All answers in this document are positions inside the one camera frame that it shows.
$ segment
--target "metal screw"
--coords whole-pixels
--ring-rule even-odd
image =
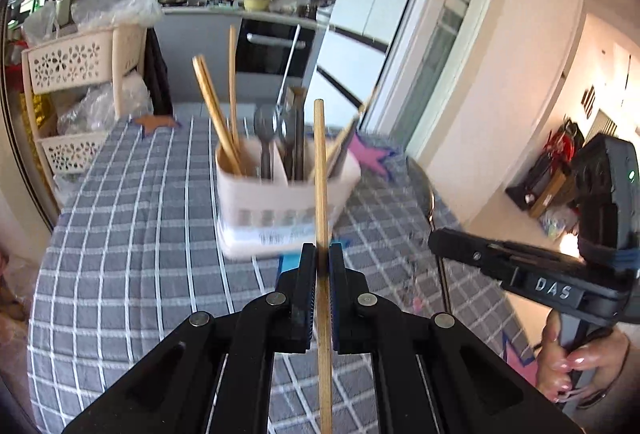
[[[378,303],[378,297],[373,295],[373,293],[361,293],[358,295],[358,304],[361,306],[375,306]]]
[[[447,315],[446,313],[441,313],[440,315],[437,315],[436,318],[433,319],[433,321],[436,323],[437,327],[443,328],[443,329],[452,328],[453,324],[456,323],[456,319],[453,318],[451,315]]]
[[[196,328],[204,326],[209,323],[209,314],[204,311],[196,311],[189,317],[189,323]]]
[[[273,293],[269,293],[267,295],[267,303],[271,306],[280,306],[286,301],[286,295],[284,293],[280,293],[279,291],[274,291]]]

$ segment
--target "table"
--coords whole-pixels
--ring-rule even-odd
[[[364,136],[378,146],[386,139]],[[36,423],[58,434],[77,414],[192,311],[238,311],[273,290],[278,259],[225,261],[216,244],[213,150],[209,119],[160,128],[143,137],[133,123],[111,132],[62,211],[36,284],[28,372]],[[363,170],[334,227],[347,267],[370,290],[404,309],[442,311],[425,221],[401,153],[385,160],[387,181]],[[437,226],[457,226],[436,197]],[[454,314],[495,352],[508,337],[529,346],[498,285],[448,261]],[[316,343],[306,354],[277,354],[271,434],[318,432]],[[376,433],[367,356],[334,357],[334,432]]]

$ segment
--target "utensil holder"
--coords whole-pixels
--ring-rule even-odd
[[[305,174],[314,168],[314,143],[305,141]],[[242,162],[260,165],[260,142],[242,141]],[[216,148],[216,192],[219,214],[216,231],[220,248],[229,260],[272,257],[300,251],[316,237],[315,187],[308,181],[287,181],[282,157],[271,144],[273,180],[235,176],[221,147]],[[350,152],[342,170],[327,182],[327,218],[332,229],[355,185],[360,165]]]

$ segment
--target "pink star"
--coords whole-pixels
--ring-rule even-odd
[[[536,386],[536,373],[538,372],[538,361],[535,358],[529,358],[523,360],[516,350],[513,349],[513,345],[507,335],[502,333],[502,340],[504,343],[503,359],[511,369],[515,370],[521,377],[529,382],[534,387]]]
[[[385,147],[370,147],[364,144],[358,133],[353,135],[353,139],[349,143],[349,150],[356,156],[361,167],[366,167],[370,171],[382,176],[387,181],[391,179],[391,172],[383,165],[382,160],[391,157],[395,151]]]

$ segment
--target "gray checkered tablecloth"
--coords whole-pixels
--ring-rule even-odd
[[[364,137],[378,146],[388,141]],[[62,211],[36,284],[29,331],[34,416],[58,434],[81,410],[192,311],[239,311],[273,290],[278,259],[225,261],[216,245],[214,157],[209,119],[143,137],[120,123]],[[363,170],[334,228],[348,267],[370,289],[424,315],[442,310],[428,225],[409,185],[404,156],[386,160],[392,179]],[[457,226],[438,198],[437,226]],[[505,332],[529,349],[498,286],[447,263],[454,312],[494,351]],[[306,354],[277,354],[271,434],[319,433],[315,342]],[[335,356],[334,432],[377,433],[367,356]]]

